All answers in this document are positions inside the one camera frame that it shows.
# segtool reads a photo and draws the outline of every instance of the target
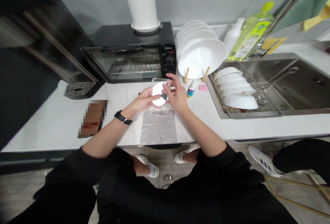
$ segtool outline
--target wristwatch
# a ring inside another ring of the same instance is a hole
[[[132,122],[132,120],[129,120],[129,119],[125,118],[123,115],[121,115],[120,114],[121,111],[122,110],[117,111],[116,114],[114,115],[114,117],[118,118],[122,123],[127,124],[127,125],[130,125],[131,122]]]

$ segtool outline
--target person's left hand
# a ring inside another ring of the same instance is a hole
[[[152,89],[151,87],[144,89],[137,98],[130,103],[124,110],[122,110],[122,115],[125,118],[132,119],[137,113],[143,112],[146,110],[150,105],[155,108],[160,109],[161,107],[155,106],[152,101],[157,100],[162,97],[161,94],[151,96]]]

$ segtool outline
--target white countertop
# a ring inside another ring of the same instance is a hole
[[[330,55],[324,52],[324,48],[317,47],[315,43],[283,45],[276,52],[296,53],[330,75]],[[312,137],[330,134],[330,114],[222,120],[210,92],[199,91],[199,84],[204,83],[200,79],[196,81],[196,91],[193,98],[188,99],[188,105],[224,140]],[[77,138],[77,135],[85,110],[91,100],[108,100],[104,127],[118,110],[125,108],[139,92],[151,86],[151,83],[106,83],[92,98],[84,100],[71,100],[65,97],[63,94],[66,85],[63,81],[59,82],[57,89],[2,149],[2,152],[77,149],[88,140],[88,138]],[[140,113],[120,140],[119,146],[140,144],[142,121],[143,114]],[[177,113],[175,113],[175,124],[179,143],[195,140]]]

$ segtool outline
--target knee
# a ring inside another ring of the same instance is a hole
[[[298,141],[297,144],[309,152],[330,152],[330,142],[326,142],[320,139],[305,139]]]

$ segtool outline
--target white bottle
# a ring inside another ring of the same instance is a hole
[[[232,29],[227,32],[226,37],[223,40],[224,46],[226,47],[226,54],[224,57],[225,59],[227,59],[229,53],[234,48],[234,45],[236,44],[238,38],[241,35],[241,28],[244,20],[244,18],[238,18],[236,24],[233,26]]]
[[[188,86],[188,90],[187,90],[187,98],[192,98],[193,97],[193,94],[195,92],[195,88],[196,88],[196,85],[195,85],[195,81],[192,80],[192,82],[190,83],[190,85]]]

